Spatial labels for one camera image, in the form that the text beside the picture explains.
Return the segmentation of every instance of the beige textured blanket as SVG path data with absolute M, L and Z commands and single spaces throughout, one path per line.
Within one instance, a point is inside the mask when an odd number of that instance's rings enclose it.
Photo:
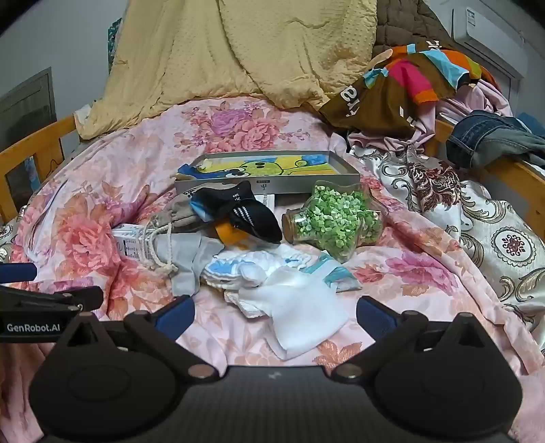
M 130 0 L 83 139 L 195 98 L 265 95 L 315 109 L 371 59 L 377 0 Z

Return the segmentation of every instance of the cartoon drawing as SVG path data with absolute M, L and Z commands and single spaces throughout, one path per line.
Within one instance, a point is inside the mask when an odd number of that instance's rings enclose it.
M 178 174 L 195 178 L 232 178 L 276 175 L 327 175 L 336 171 L 329 165 L 328 156 L 286 155 L 284 157 L 250 160 L 241 158 L 238 161 L 205 164 L 198 167 L 183 165 Z

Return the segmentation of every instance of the gray door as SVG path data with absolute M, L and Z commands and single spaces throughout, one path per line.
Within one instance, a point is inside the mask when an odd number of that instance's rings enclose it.
M 51 68 L 34 75 L 0 98 L 0 151 L 57 120 Z M 22 163 L 6 175 L 17 210 L 32 195 Z

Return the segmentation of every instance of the metal screw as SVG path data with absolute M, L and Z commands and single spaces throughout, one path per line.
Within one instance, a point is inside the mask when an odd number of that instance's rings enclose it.
M 340 365 L 336 369 L 336 372 L 337 375 L 345 379 L 355 379 L 356 377 L 359 377 L 361 374 L 363 374 L 361 368 L 352 363 L 345 363 Z
M 212 377 L 215 369 L 209 364 L 194 364 L 187 370 L 187 373 L 196 379 L 202 380 Z

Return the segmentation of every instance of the floral bedsheet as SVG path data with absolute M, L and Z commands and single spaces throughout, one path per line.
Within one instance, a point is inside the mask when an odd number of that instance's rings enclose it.
M 361 181 L 390 210 L 379 243 L 360 248 L 347 263 L 363 284 L 359 291 L 338 295 L 351 319 L 315 349 L 282 362 L 263 338 L 263 319 L 246 319 L 218 291 L 203 285 L 194 296 L 195 321 L 178 339 L 181 346 L 220 371 L 228 364 L 321 364 L 330 370 L 373 343 L 355 321 L 356 302 L 365 294 L 398 312 L 415 309 L 432 320 L 472 312 L 517 374 L 541 366 L 543 356 L 522 322 L 498 302 L 456 240 L 393 198 L 316 116 L 301 109 L 281 111 L 255 98 L 174 106 L 91 145 L 26 209 L 12 260 L 25 262 L 31 256 L 38 276 L 18 287 L 53 292 L 99 285 L 105 294 L 97 311 L 101 319 L 121 319 L 136 309 L 157 310 L 172 299 L 169 279 L 121 258 L 111 227 L 144 224 L 174 197 L 171 175 L 203 152 L 262 149 L 334 149 L 360 171 Z M 298 196 L 284 196 L 276 215 L 301 204 Z M 3 350 L 0 428 L 10 442 L 34 441 L 40 430 L 26 393 L 46 349 L 5 345 Z

